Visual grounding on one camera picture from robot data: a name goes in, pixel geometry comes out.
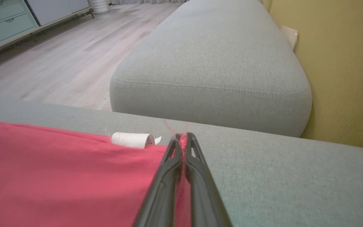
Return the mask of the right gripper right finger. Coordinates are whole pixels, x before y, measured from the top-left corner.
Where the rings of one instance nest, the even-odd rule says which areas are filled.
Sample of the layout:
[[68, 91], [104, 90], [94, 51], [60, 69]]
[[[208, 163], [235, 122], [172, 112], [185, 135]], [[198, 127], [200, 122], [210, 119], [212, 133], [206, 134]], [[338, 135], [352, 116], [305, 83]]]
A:
[[198, 140], [190, 132], [187, 133], [184, 163], [191, 188], [191, 226], [232, 227]]

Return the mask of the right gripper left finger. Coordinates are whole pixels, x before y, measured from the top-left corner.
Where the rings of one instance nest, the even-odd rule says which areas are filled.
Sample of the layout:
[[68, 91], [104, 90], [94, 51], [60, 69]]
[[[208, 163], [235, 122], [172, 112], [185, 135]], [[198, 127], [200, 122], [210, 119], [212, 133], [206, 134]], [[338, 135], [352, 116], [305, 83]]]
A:
[[182, 174], [180, 135], [174, 135], [133, 222], [134, 227], [173, 227], [177, 186]]

